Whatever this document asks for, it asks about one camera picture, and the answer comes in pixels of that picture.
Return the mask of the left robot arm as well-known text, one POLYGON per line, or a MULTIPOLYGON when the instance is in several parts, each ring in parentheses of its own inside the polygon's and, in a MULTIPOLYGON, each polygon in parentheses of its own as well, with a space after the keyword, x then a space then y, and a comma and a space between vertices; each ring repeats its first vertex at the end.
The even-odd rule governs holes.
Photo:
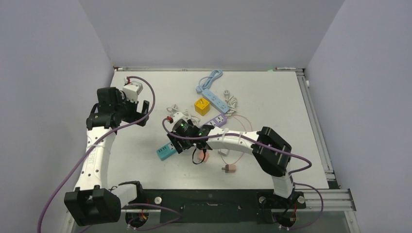
POLYGON ((86 120, 86 150, 89 154, 74 190, 64 197, 64 204, 79 226, 117 222, 122 207, 129 205, 138 209, 145 202, 140 182, 123 182, 111 191, 107 181, 111 148, 117 135, 113 129, 122 122, 137 121, 148 113, 148 101, 144 101, 141 112, 137 111, 142 89, 137 83, 126 84, 121 90, 115 87, 97 90, 98 102, 86 120))

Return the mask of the purple power strip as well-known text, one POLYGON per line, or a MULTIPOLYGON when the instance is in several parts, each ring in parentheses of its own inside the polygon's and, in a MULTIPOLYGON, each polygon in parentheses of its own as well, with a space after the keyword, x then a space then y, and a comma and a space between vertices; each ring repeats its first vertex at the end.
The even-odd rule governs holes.
POLYGON ((212 125, 214 127, 221 127, 227 123, 227 117, 225 114, 219 114, 213 119, 209 120, 205 125, 212 125))

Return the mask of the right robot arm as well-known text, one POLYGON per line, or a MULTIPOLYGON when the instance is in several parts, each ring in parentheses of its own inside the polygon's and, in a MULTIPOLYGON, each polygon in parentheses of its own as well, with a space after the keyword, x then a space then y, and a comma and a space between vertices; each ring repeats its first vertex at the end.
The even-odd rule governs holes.
POLYGON ((231 131, 212 125, 197 127, 183 119, 176 121, 167 137, 178 153, 195 147, 198 150, 233 150, 254 156, 260 168, 272 177, 275 203, 286 208, 294 201, 290 172, 292 150, 270 127, 259 131, 231 131))

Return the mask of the yellow cube socket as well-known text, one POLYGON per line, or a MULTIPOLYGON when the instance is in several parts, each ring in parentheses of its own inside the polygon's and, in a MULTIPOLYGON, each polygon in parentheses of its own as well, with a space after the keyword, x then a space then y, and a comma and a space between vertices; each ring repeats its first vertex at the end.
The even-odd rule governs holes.
POLYGON ((194 103, 194 109, 201 116, 205 116, 210 111, 210 102, 205 98, 199 98, 194 103))

